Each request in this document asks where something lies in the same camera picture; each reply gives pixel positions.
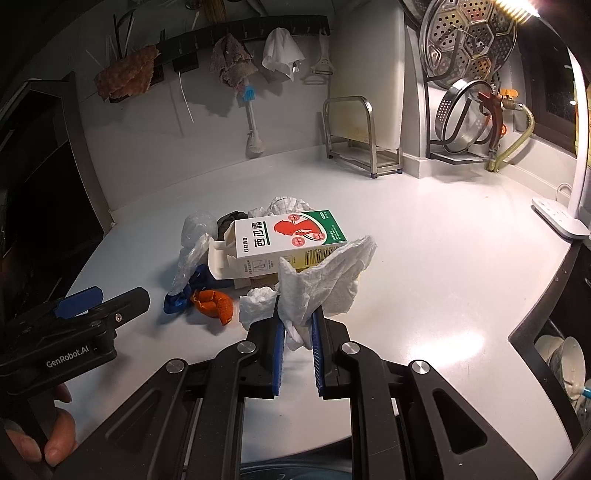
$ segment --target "screw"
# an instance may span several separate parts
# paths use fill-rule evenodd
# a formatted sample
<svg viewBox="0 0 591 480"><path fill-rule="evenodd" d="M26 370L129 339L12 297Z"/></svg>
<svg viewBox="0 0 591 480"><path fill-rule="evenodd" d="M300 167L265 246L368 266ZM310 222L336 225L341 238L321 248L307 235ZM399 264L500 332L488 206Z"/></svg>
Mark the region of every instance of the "screw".
<svg viewBox="0 0 591 480"><path fill-rule="evenodd" d="M256 350L256 345L248 340L244 340L238 344L238 351L240 353L253 353Z"/></svg>
<svg viewBox="0 0 591 480"><path fill-rule="evenodd" d="M179 374L184 370L184 362L179 360L178 358L175 360L171 360L166 364L166 371L169 374Z"/></svg>
<svg viewBox="0 0 591 480"><path fill-rule="evenodd" d="M431 367L425 360L417 360L413 362L413 370L420 375L424 375L429 373Z"/></svg>
<svg viewBox="0 0 591 480"><path fill-rule="evenodd" d="M359 345L357 345L357 343L355 342L345 342L340 346L340 349L348 355L354 355L356 353L359 353L359 351L361 350Z"/></svg>

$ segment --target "dish drying rack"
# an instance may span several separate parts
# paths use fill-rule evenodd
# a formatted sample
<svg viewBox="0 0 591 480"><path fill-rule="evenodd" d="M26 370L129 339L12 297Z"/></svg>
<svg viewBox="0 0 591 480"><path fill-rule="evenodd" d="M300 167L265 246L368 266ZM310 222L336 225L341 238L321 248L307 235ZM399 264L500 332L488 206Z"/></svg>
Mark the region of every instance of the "dish drying rack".
<svg viewBox="0 0 591 480"><path fill-rule="evenodd" d="M360 102L363 105L368 126L368 143L343 137L335 137L341 141L333 142L330 133L329 113L330 104L335 102ZM367 170L373 179L378 178L378 175L402 173L402 165L400 164L401 149L398 148L396 152L380 150L375 144L374 111L367 98L361 95L329 98L324 101L322 107L322 120L326 139L326 156L328 158L339 157L345 162Z"/></svg>

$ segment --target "green label stripe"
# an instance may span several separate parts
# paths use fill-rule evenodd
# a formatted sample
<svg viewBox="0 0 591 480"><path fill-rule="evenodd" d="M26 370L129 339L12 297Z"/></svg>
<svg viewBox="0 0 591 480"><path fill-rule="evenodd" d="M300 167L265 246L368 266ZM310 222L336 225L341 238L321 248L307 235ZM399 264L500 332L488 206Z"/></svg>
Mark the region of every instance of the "green label stripe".
<svg viewBox="0 0 591 480"><path fill-rule="evenodd" d="M330 211L317 210L315 212L306 212L302 215L308 215L324 227L324 230L326 230L326 240L323 243L323 245L336 244L347 241Z"/></svg>

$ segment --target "clear plastic bag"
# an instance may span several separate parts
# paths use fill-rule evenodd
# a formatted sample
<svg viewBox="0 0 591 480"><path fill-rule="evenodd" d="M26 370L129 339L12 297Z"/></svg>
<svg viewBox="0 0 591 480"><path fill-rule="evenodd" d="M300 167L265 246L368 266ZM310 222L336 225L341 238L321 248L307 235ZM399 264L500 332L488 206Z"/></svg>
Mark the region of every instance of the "clear plastic bag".
<svg viewBox="0 0 591 480"><path fill-rule="evenodd" d="M209 247L209 239L217 237L217 222L211 213L205 210L185 218L181 233L181 251L178 254L178 271L170 288L170 295L178 295L189 282L201 257Z"/></svg>

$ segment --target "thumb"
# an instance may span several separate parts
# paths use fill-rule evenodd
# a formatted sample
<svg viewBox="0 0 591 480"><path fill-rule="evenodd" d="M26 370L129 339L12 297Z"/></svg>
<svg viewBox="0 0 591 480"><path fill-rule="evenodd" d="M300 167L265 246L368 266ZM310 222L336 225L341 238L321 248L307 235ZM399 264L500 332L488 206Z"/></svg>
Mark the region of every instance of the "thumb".
<svg viewBox="0 0 591 480"><path fill-rule="evenodd" d="M41 450L35 440L24 433L15 432L14 430L7 430L6 433L26 462L37 463L41 461Z"/></svg>

